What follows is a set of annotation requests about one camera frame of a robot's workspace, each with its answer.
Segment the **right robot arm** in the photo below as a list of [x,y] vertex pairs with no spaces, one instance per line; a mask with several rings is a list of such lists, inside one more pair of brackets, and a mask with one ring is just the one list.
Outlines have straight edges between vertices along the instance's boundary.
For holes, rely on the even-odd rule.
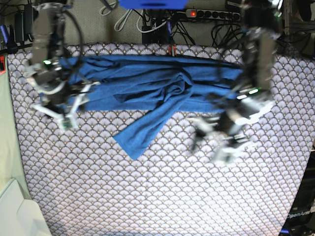
[[[27,82],[42,95],[34,109],[61,120],[73,117],[87,102],[85,97],[91,87],[96,85],[80,72],[83,33],[69,12],[72,5],[66,0],[36,1],[38,17],[32,26],[32,58],[24,72]],[[65,17],[72,21],[79,36],[79,55],[74,62],[67,57],[64,45]]]

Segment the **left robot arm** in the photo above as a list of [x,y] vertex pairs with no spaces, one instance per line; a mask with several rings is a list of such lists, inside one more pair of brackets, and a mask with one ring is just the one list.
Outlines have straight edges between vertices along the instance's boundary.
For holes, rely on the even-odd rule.
[[274,65],[276,41],[282,34],[281,0],[244,0],[240,4],[243,36],[220,53],[238,44],[243,46],[243,71],[225,95],[210,93],[208,99],[223,112],[212,118],[190,118],[195,124],[197,143],[213,132],[227,136],[227,144],[220,147],[221,154],[236,154],[248,147],[250,141],[240,134],[250,124],[257,123],[274,106],[270,92],[271,69]]

